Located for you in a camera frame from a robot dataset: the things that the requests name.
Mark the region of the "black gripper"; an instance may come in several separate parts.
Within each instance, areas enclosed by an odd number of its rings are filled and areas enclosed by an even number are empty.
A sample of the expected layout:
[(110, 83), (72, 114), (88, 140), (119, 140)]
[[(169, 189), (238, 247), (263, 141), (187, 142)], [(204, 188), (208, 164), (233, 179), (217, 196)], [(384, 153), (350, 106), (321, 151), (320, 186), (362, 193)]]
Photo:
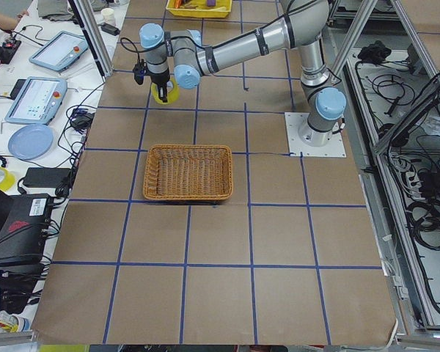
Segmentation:
[(158, 99), (161, 103), (168, 103), (168, 82), (170, 80), (169, 71), (161, 73), (150, 73), (152, 84), (158, 90)]

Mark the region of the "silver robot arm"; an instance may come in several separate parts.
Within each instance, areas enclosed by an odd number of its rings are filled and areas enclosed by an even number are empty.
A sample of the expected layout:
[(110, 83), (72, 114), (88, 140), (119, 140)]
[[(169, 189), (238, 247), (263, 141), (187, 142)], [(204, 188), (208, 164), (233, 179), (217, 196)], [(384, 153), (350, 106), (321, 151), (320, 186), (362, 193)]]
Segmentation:
[(321, 33), (329, 14), (329, 3), (282, 1), (283, 13), (270, 23), (215, 45), (202, 45), (196, 30), (169, 32), (147, 23), (139, 30), (142, 51), (133, 68), (134, 80), (143, 84), (149, 77), (155, 96), (169, 103), (169, 81), (193, 89), (203, 76), (266, 56), (281, 49), (297, 49), (301, 59), (301, 86), (309, 114), (298, 128), (303, 143), (326, 145), (347, 105), (344, 94), (330, 82), (331, 71), (323, 58)]

